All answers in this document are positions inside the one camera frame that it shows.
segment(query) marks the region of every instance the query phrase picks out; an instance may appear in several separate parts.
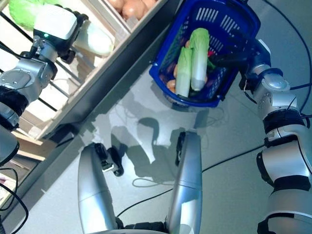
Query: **gray floor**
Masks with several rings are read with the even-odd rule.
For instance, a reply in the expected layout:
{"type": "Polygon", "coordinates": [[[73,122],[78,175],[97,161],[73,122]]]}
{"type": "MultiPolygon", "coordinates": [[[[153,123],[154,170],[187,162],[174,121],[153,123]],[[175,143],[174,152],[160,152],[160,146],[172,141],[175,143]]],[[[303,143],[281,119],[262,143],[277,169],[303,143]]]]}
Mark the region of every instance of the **gray floor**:
{"type": "MultiPolygon", "coordinates": [[[[312,48],[312,2],[274,0],[302,32],[312,48]]],[[[258,34],[270,47],[272,64],[284,71],[291,86],[307,83],[309,64],[305,49],[288,23],[260,0],[250,0],[262,27],[258,34]]],[[[82,233],[77,204],[78,155],[91,143],[116,146],[124,155],[125,174],[116,178],[106,173],[116,214],[142,199],[172,187],[176,140],[181,131],[197,129],[202,137],[203,168],[262,144],[264,130],[256,106],[238,88],[239,77],[226,100],[214,109],[172,109],[148,74],[148,69],[132,84],[122,80],[89,116],[77,137],[34,185],[41,199],[33,206],[21,234],[82,233]],[[51,186],[49,177],[58,176],[51,186]]],[[[307,89],[296,91],[299,104],[307,89]]],[[[311,99],[304,110],[311,114],[311,99]]],[[[203,175],[203,216],[201,233],[256,233],[265,215],[267,198],[272,192],[258,172],[258,151],[215,167],[203,175]]],[[[24,199],[31,199],[28,193],[24,199]]],[[[161,221],[168,211],[171,194],[140,204],[121,216],[125,224],[161,221]]],[[[16,209],[12,213],[22,213],[16,209]]],[[[8,218],[8,230],[16,225],[8,218]]]]}

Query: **white robot part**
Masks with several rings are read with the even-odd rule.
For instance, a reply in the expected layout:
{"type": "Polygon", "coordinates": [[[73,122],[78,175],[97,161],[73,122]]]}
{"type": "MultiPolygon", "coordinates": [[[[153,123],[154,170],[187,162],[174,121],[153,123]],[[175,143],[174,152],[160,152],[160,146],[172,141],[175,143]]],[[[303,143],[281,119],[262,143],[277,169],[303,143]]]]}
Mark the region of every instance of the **white robot part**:
{"type": "Polygon", "coordinates": [[[45,32],[46,36],[67,40],[77,25],[77,17],[70,11],[50,4],[45,4],[35,20],[34,29],[45,32]]]}

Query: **blue shopping basket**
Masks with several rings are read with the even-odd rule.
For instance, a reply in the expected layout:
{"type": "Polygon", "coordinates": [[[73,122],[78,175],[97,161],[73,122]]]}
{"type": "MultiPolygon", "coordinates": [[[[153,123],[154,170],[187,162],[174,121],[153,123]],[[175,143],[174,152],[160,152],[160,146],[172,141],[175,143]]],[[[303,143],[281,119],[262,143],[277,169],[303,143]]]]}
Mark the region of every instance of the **blue shopping basket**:
{"type": "Polygon", "coordinates": [[[209,74],[205,87],[194,97],[182,97],[166,86],[174,79],[173,70],[181,47],[189,40],[192,31],[206,28],[210,34],[210,51],[227,54],[231,30],[255,37],[260,20],[246,0],[186,0],[150,69],[150,75],[162,89],[166,98],[180,106],[216,107],[223,100],[238,70],[216,68],[209,74]]]}

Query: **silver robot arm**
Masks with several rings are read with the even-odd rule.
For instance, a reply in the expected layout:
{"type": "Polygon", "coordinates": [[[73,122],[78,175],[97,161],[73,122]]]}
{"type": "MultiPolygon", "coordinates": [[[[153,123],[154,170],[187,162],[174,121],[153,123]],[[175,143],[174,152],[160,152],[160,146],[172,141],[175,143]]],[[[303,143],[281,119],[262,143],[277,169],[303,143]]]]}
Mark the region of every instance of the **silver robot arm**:
{"type": "Polygon", "coordinates": [[[117,219],[103,169],[112,156],[102,144],[86,146],[78,169],[78,202],[85,234],[199,234],[202,211],[200,137],[193,132],[180,135],[181,159],[172,203],[165,223],[123,226],[117,219]]]}
{"type": "Polygon", "coordinates": [[[264,124],[266,149],[257,156],[262,178],[274,187],[258,234],[312,233],[312,144],[297,98],[281,70],[271,68],[270,51],[261,40],[241,36],[242,47],[215,56],[221,67],[239,67],[240,88],[250,90],[264,124]]]}
{"type": "Polygon", "coordinates": [[[0,75],[0,165],[17,153],[19,143],[10,132],[18,128],[25,108],[39,98],[55,77],[57,57],[66,63],[72,62],[75,52],[70,46],[86,19],[86,15],[78,12],[44,5],[36,16],[30,52],[16,55],[19,58],[16,67],[0,75]]]}

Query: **vegetable in basket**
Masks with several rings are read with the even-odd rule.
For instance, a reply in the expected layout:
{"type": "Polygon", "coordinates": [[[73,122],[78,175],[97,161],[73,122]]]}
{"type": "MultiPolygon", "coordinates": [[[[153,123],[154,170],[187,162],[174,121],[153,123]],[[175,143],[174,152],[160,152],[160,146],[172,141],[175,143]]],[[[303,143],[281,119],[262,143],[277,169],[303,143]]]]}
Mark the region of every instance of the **vegetable in basket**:
{"type": "Polygon", "coordinates": [[[192,50],[182,47],[177,62],[177,74],[175,82],[175,94],[184,97],[189,96],[192,74],[192,50]]]}
{"type": "Polygon", "coordinates": [[[209,49],[209,32],[207,29],[197,28],[192,32],[190,48],[193,50],[191,87],[195,91],[200,91],[205,86],[207,74],[209,49]]]}

